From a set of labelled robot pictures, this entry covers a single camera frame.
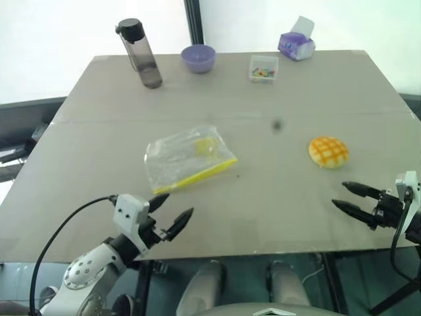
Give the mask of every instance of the table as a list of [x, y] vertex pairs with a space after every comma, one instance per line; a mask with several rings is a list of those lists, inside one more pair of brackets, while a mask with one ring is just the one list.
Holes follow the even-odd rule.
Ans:
[[[317, 51], [299, 63], [262, 54], [280, 58], [273, 85], [248, 81], [250, 53], [219, 54], [202, 75], [177, 55], [158, 55], [157, 90], [141, 85], [127, 57], [94, 58], [0, 207], [0, 259], [35, 261], [64, 218], [91, 199], [151, 197], [147, 144], [200, 124], [217, 126], [239, 162], [174, 192], [154, 213], [166, 227], [195, 207], [186, 229], [148, 259], [388, 248], [392, 229], [372, 232], [330, 200], [374, 206], [344, 180], [396, 194], [396, 174], [420, 171], [419, 120], [363, 51]], [[309, 141], [324, 134], [348, 145], [343, 168], [310, 160]], [[68, 223], [45, 260], [71, 261], [115, 235], [112, 206], [94, 205]]]

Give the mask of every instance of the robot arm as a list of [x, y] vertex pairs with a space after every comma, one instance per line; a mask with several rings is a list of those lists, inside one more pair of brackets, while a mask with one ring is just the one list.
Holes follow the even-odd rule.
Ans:
[[163, 194], [147, 201], [129, 194], [115, 201], [114, 223], [121, 232], [71, 262], [57, 295], [40, 311], [43, 316], [107, 316], [105, 298], [116, 280], [137, 256], [145, 257], [161, 241], [173, 240], [186, 226], [193, 208], [184, 211], [163, 230], [149, 216], [167, 199]]
[[346, 214], [365, 222], [371, 229], [381, 227], [398, 228], [403, 218], [401, 234], [407, 240], [421, 244], [421, 185], [415, 171], [399, 174], [395, 181], [399, 197], [391, 196], [386, 190], [377, 190], [357, 182], [342, 183], [352, 193], [378, 200], [372, 214], [346, 201], [333, 199], [332, 202]]

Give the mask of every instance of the white wall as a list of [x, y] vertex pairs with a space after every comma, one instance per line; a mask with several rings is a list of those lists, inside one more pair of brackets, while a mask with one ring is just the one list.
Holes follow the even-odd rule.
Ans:
[[128, 17], [153, 53], [190, 45], [183, 0], [1, 0], [0, 104], [68, 95], [94, 55], [125, 53], [114, 27]]
[[2, 204], [9, 190], [11, 189], [12, 184], [13, 184], [13, 181], [0, 183], [0, 205]]
[[299, 15], [316, 49], [364, 49], [400, 93], [421, 94], [420, 0], [201, 0], [217, 52], [275, 51]]

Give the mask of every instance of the tissue box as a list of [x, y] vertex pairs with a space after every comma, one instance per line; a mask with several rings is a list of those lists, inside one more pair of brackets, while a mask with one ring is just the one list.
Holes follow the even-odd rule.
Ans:
[[316, 49], [316, 44], [310, 38], [313, 28], [312, 20], [299, 16], [291, 31], [281, 35], [278, 49], [294, 61], [310, 58]]
[[311, 38], [306, 38], [304, 34], [289, 32], [281, 35], [278, 49], [290, 59], [300, 61], [313, 55], [316, 44]]

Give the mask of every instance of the black bottle cap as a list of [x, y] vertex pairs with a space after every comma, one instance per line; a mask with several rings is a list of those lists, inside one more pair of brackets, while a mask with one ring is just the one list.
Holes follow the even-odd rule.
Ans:
[[121, 33], [122, 37], [131, 44], [145, 37], [142, 23], [136, 18], [121, 20], [116, 27], [116, 33]]

